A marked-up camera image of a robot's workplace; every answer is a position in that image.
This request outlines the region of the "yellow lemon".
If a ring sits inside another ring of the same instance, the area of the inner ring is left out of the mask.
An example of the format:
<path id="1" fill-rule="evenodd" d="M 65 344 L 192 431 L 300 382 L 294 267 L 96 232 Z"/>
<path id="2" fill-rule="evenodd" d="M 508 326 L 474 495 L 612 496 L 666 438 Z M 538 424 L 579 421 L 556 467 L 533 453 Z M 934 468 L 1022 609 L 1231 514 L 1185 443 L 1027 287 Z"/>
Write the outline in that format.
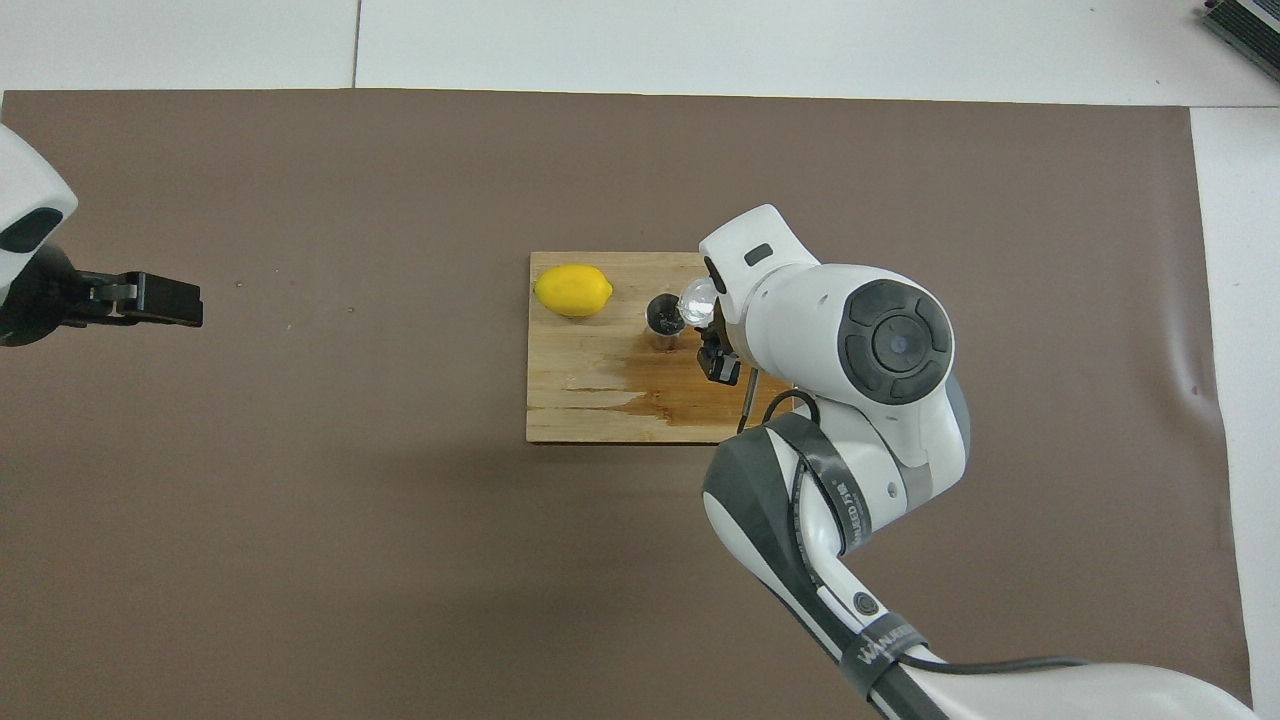
<path id="1" fill-rule="evenodd" d="M 589 264 L 561 264 L 541 273 L 534 296 L 549 311 L 566 318 L 586 318 L 603 310 L 614 293 L 605 273 Z"/>

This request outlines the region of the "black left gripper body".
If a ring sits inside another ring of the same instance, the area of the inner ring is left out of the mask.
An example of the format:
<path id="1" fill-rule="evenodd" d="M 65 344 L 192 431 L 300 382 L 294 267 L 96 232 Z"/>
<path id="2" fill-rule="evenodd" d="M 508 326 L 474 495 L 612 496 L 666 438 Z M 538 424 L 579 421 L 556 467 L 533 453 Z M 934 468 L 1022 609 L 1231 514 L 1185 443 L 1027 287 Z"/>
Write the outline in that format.
<path id="1" fill-rule="evenodd" d="M 81 275 L 58 246 L 38 249 L 0 302 L 0 347 L 51 334 L 81 300 Z"/>

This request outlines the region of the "grey ribbed metal device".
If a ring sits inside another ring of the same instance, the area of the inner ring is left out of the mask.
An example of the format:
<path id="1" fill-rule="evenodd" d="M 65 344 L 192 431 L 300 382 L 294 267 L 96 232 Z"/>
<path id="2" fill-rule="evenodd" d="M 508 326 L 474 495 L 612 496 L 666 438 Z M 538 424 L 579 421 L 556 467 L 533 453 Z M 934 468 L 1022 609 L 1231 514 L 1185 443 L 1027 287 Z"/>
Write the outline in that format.
<path id="1" fill-rule="evenodd" d="M 1280 0 L 1202 0 L 1202 24 L 1280 83 Z"/>

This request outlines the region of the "brown paper table mat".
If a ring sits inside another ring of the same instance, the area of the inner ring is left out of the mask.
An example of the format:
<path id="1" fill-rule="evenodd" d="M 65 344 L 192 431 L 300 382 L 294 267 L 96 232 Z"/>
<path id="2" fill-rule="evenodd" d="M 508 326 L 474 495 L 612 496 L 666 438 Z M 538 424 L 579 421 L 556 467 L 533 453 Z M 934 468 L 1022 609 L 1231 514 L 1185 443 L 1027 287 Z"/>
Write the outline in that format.
<path id="1" fill-rule="evenodd" d="M 850 555 L 959 662 L 1249 701 L 1190 114 L 380 90 L 15 92 L 78 266 L 202 328 L 0 348 L 0 720 L 876 720 L 690 446 L 525 439 L 529 258 L 764 202 L 954 319 L 972 461 Z"/>

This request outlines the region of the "small clear plastic cup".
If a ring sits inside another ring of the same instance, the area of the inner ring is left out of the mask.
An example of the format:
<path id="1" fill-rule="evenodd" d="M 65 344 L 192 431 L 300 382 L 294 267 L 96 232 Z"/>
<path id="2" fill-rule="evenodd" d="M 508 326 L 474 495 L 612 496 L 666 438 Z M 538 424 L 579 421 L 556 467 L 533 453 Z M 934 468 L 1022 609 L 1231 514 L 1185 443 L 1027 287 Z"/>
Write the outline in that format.
<path id="1" fill-rule="evenodd" d="M 685 325 L 707 329 L 716 318 L 716 307 L 719 301 L 719 292 L 716 283 L 708 275 L 692 279 L 681 292 L 677 300 L 677 311 Z"/>

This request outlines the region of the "steel double jigger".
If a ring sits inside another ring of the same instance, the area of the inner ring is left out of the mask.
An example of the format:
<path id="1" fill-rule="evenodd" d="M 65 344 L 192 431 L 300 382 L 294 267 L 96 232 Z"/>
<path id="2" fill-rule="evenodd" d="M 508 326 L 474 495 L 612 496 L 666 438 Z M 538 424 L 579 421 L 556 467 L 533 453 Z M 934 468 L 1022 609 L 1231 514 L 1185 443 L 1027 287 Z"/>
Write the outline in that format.
<path id="1" fill-rule="evenodd" d="M 646 329 L 644 337 L 655 352 L 673 352 L 687 324 L 680 309 L 680 296 L 659 293 L 645 309 Z"/>

